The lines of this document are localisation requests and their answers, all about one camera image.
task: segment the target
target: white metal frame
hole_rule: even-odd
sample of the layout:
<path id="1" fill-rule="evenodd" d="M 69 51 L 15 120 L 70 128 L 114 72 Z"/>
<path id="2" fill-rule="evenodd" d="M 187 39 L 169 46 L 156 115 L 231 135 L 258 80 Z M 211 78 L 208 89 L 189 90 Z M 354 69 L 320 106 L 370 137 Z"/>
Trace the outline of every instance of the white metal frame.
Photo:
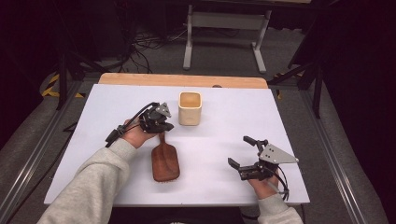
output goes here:
<path id="1" fill-rule="evenodd" d="M 184 53 L 183 69 L 189 70 L 191 68 L 192 27 L 211 27 L 258 30 L 259 34 L 257 40 L 256 42 L 252 42 L 251 46 L 260 73 L 265 73 L 266 68 L 262 59 L 261 46 L 270 16 L 271 10 L 265 11 L 264 15 L 193 12 L 192 5 L 189 5 L 189 14 L 187 16 L 187 43 L 186 51 Z"/>

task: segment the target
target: white table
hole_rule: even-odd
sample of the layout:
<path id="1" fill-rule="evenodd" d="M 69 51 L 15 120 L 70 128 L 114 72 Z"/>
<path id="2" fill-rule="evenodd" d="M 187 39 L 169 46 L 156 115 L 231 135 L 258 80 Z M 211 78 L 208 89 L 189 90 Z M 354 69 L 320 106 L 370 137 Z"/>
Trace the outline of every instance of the white table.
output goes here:
<path id="1" fill-rule="evenodd" d="M 177 122 L 181 91 L 203 95 L 198 126 L 181 126 Z M 246 166 L 258 160 L 257 148 L 244 142 L 243 136 L 268 139 L 293 155 L 270 90 L 96 84 L 44 203 L 53 202 L 78 167 L 105 146 L 105 139 L 114 128 L 151 102 L 166 102 L 170 108 L 172 118 L 168 122 L 175 128 L 166 133 L 166 142 L 177 149 L 180 177 L 169 183 L 153 180 L 150 152 L 158 146 L 159 139 L 150 139 L 138 149 L 131 166 L 132 176 L 115 199 L 116 206 L 253 205 L 257 200 L 252 187 L 241 181 L 227 162 L 230 157 Z M 290 187 L 287 203 L 309 203 L 298 165 L 281 167 Z"/>

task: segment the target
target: wire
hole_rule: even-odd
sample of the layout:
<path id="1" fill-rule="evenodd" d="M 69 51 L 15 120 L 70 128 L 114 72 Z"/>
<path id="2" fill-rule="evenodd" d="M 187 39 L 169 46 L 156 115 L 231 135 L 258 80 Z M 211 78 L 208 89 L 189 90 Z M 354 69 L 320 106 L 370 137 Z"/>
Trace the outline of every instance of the wire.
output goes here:
<path id="1" fill-rule="evenodd" d="M 128 127 L 129 125 L 131 125 L 132 122 L 134 122 L 134 120 L 137 118 L 137 116 L 139 116 L 145 109 L 149 108 L 149 106 L 151 105 L 156 105 L 156 103 L 152 102 L 149 103 L 148 105 L 145 105 L 145 107 L 141 108 L 139 110 L 139 112 L 137 112 L 133 118 L 131 118 L 126 124 L 122 125 L 122 128 L 125 129 L 126 127 Z"/>
<path id="2" fill-rule="evenodd" d="M 123 64 L 120 66 L 120 69 L 117 73 L 120 73 L 121 71 L 125 72 L 124 68 L 123 68 Z"/>
<path id="3" fill-rule="evenodd" d="M 128 54 L 123 56 L 123 59 L 121 61 L 119 61 L 119 62 L 113 63 L 111 65 L 107 65 L 107 66 L 102 66 L 102 65 L 101 66 L 104 67 L 105 69 L 113 69 L 113 68 L 117 68 L 119 66 L 123 66 L 129 59 L 129 55 Z M 86 67 L 86 66 L 83 66 L 83 65 L 81 67 L 86 72 L 96 72 L 97 71 L 96 69 L 91 69 L 90 67 Z"/>
<path id="4" fill-rule="evenodd" d="M 132 62 L 134 63 L 134 65 L 136 66 L 136 68 L 137 68 L 137 72 L 138 73 L 140 73 L 140 71 L 139 71 L 139 66 L 141 66 L 141 67 L 144 67 L 144 68 L 146 68 L 148 71 L 147 71 L 147 74 L 152 74 L 152 71 L 151 71 L 151 69 L 149 68 L 149 60 L 146 58 L 146 56 L 145 55 L 143 55 L 141 52 L 139 52 L 139 51 L 137 51 L 136 52 L 136 54 L 139 56 L 139 55 L 142 55 L 143 56 L 143 58 L 146 60 L 146 64 L 147 64 L 147 66 L 145 66 L 145 65 L 143 65 L 143 64 L 141 64 L 141 63 L 138 63 L 137 61 L 135 61 L 134 60 L 134 58 L 131 56 L 130 58 L 131 58 L 131 60 L 132 60 Z"/>
<path id="5" fill-rule="evenodd" d="M 160 49 L 166 44 L 173 42 L 187 32 L 187 29 L 183 29 L 180 34 L 177 34 L 176 37 L 171 37 L 172 35 L 167 36 L 165 39 L 159 38 L 158 36 L 152 36 L 151 34 L 147 34 L 146 32 L 142 32 L 137 35 L 139 38 L 134 40 L 134 43 L 141 48 L 138 50 L 143 51 L 145 49 Z"/>
<path id="6" fill-rule="evenodd" d="M 130 129 L 126 130 L 125 133 L 128 133 L 128 132 L 131 131 L 133 128 L 138 127 L 138 126 L 139 126 L 139 124 L 137 124 L 137 125 L 131 127 Z"/>
<path id="7" fill-rule="evenodd" d="M 286 187 L 287 187 L 288 186 L 288 179 L 285 176 L 285 172 L 283 172 L 282 168 L 280 168 L 279 166 L 277 168 L 280 170 L 280 172 L 282 172 L 282 175 L 285 178 L 285 183 L 286 183 Z"/>
<path id="8" fill-rule="evenodd" d="M 50 170 L 52 169 L 52 167 L 55 165 L 56 161 L 59 160 L 59 158 L 61 157 L 62 153 L 64 152 L 64 150 L 66 149 L 67 144 L 69 143 L 70 139 L 73 136 L 74 130 L 71 130 L 72 127 L 77 126 L 77 123 L 73 123 L 72 125 L 66 127 L 64 129 L 64 132 L 68 132 L 70 133 L 69 136 L 66 139 L 66 142 L 64 143 L 64 145 L 62 146 L 61 150 L 58 152 L 58 154 L 55 157 L 55 160 L 52 162 L 52 164 L 49 166 L 49 168 L 47 169 L 47 171 L 40 177 L 40 179 L 37 181 L 37 183 L 32 187 L 32 189 L 29 191 L 29 193 L 25 196 L 25 198 L 18 204 L 18 206 L 14 209 L 14 211 L 12 212 L 11 216 L 8 218 L 8 220 L 6 221 L 6 223 L 8 224 L 12 218 L 15 217 L 15 215 L 17 215 L 17 213 L 20 211 L 21 207 L 24 205 L 24 203 L 26 203 L 26 201 L 30 198 L 30 196 L 33 194 L 33 192 L 35 191 L 35 189 L 37 189 L 37 187 L 40 185 L 40 183 L 44 180 L 44 178 L 47 176 L 47 174 L 50 172 Z"/>
<path id="9" fill-rule="evenodd" d="M 276 172 L 273 172 L 273 175 L 276 176 L 276 178 L 279 180 L 279 182 L 280 182 L 280 183 L 282 184 L 282 186 L 283 186 L 283 192 L 284 192 L 283 200 L 284 200 L 284 201 L 285 201 L 285 200 L 288 200 L 288 199 L 289 199 L 289 188 L 288 188 L 287 182 L 285 183 L 285 181 L 283 181 L 283 179 L 280 178 L 280 176 L 279 176 Z"/>

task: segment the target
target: white cup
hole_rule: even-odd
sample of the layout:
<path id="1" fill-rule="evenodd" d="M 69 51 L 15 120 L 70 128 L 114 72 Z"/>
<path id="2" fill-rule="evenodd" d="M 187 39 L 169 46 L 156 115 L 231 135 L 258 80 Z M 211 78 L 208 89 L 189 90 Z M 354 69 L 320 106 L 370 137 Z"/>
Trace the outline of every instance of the white cup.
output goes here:
<path id="1" fill-rule="evenodd" d="M 202 97 L 196 91 L 183 91 L 178 98 L 178 123 L 198 125 L 201 121 Z"/>

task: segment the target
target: gray sleeve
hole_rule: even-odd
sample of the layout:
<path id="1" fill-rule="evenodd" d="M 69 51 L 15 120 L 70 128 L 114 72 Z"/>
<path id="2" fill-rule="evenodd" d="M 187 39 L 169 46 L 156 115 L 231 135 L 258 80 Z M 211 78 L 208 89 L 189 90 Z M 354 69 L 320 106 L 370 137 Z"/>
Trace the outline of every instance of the gray sleeve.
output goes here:
<path id="1" fill-rule="evenodd" d="M 303 223 L 296 210 L 288 207 L 279 194 L 259 200 L 260 224 Z"/>
<path id="2" fill-rule="evenodd" d="M 123 139 L 98 150 L 80 166 L 38 223 L 107 223 L 135 154 L 136 149 Z"/>

